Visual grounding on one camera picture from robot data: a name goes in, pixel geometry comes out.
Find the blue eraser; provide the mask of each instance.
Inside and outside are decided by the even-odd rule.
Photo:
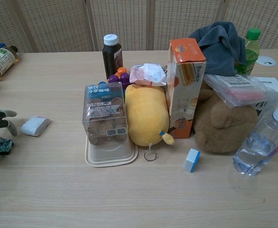
[[[198,150],[190,149],[184,165],[185,170],[187,170],[188,172],[194,172],[199,156],[200,152]]]

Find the beige plastic tray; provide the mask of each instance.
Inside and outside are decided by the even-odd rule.
[[[116,142],[94,146],[86,137],[85,160],[93,167],[124,165],[134,161],[138,156],[138,146],[129,138],[116,146]]]

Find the wicker wall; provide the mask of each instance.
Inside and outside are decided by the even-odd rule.
[[[216,20],[241,36],[258,27],[261,48],[278,48],[278,0],[0,0],[0,42],[20,52],[94,51],[116,33],[123,50],[166,50]]]

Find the plastic bottle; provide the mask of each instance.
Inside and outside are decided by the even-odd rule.
[[[123,66],[122,47],[118,43],[118,36],[108,34],[104,36],[104,47],[102,50],[106,78],[114,75],[118,68]]]
[[[236,170],[249,176],[257,174],[278,152],[278,107],[264,115],[233,157]]]
[[[258,38],[261,35],[261,30],[258,28],[250,28],[247,32],[245,40],[245,51],[246,51],[246,64],[237,65],[236,69],[238,74],[241,75],[250,75],[256,60],[259,56],[259,45]]]
[[[0,77],[15,62],[17,51],[15,46],[0,48]]]

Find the brown plush toy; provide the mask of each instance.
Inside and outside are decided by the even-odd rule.
[[[208,152],[235,152],[257,122],[257,113],[251,106],[230,109],[202,84],[193,127],[201,149]]]

